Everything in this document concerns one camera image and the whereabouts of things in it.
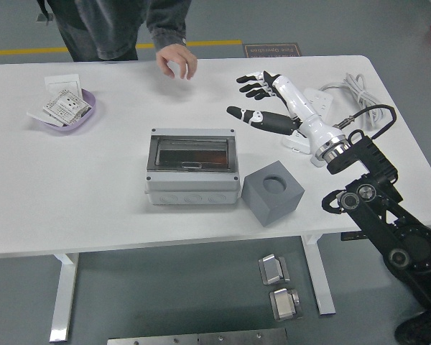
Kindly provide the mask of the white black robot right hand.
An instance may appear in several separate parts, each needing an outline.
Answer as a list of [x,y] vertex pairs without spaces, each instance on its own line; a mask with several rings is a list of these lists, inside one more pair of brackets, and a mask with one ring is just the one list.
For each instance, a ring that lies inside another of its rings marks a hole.
[[288,115],[268,111],[254,111],[229,106],[227,112],[250,126],[266,132],[290,136],[297,131],[310,143],[310,161],[317,167],[330,162],[335,150],[346,150],[348,141],[343,132],[326,124],[312,104],[287,77],[266,71],[250,73],[237,78],[244,84],[239,89],[247,98],[261,100],[277,97],[288,110]]

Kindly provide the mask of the person's left hand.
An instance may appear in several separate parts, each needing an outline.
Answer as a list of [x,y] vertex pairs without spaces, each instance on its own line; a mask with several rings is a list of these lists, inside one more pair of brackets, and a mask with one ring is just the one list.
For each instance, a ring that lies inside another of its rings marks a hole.
[[161,72],[171,79],[175,78],[175,73],[169,63],[178,66],[181,79],[191,80],[198,68],[197,57],[186,46],[180,44],[168,45],[157,51],[156,62]]

